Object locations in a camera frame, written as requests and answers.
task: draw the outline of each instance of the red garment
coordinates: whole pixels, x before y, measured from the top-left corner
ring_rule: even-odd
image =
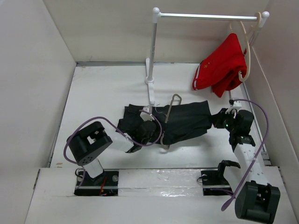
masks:
[[[241,84],[239,71],[244,77],[247,66],[237,35],[230,34],[196,69],[192,88],[200,90],[212,86],[213,92],[221,97],[225,90]]]

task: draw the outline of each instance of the white rack foot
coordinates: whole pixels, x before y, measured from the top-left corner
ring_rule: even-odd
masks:
[[[148,81],[148,75],[149,75],[149,70],[150,70],[150,59],[149,58],[145,59],[145,66],[146,66],[145,83],[148,85],[149,104],[151,106],[154,106],[155,105],[154,79],[151,82]]]

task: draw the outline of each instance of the black cloth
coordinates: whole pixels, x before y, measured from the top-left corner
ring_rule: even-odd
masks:
[[[165,123],[169,105],[164,107],[153,107],[152,114],[160,121],[164,133],[163,144],[171,145],[179,141],[192,139],[201,136],[212,126],[211,112],[207,101],[196,102],[184,105],[173,105]],[[123,119],[119,120],[118,128],[134,139],[134,130],[142,123],[140,110],[143,106],[129,105],[125,107]],[[150,139],[153,142],[160,133],[159,125]]]

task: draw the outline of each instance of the clear plastic tape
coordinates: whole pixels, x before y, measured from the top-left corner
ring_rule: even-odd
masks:
[[[120,170],[119,196],[202,196],[200,169]]]

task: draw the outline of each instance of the white pipe connector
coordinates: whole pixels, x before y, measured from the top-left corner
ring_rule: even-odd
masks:
[[[259,28],[262,28],[267,20],[267,18],[270,16],[270,13],[265,11],[262,13],[262,22],[259,25]]]
[[[153,23],[158,23],[159,17],[161,17],[160,9],[157,7],[153,8]]]

